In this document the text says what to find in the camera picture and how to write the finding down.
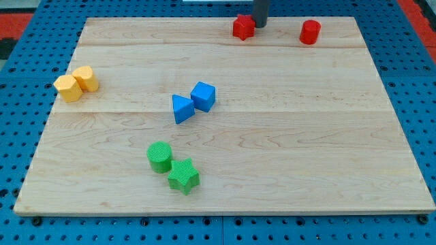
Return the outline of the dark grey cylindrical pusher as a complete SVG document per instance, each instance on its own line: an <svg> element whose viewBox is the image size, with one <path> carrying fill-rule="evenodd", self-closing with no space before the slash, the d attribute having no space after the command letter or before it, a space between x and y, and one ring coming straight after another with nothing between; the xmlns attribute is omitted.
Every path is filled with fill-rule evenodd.
<svg viewBox="0 0 436 245"><path fill-rule="evenodd" d="M270 0L253 0L252 19L256 28L263 28L267 24Z"/></svg>

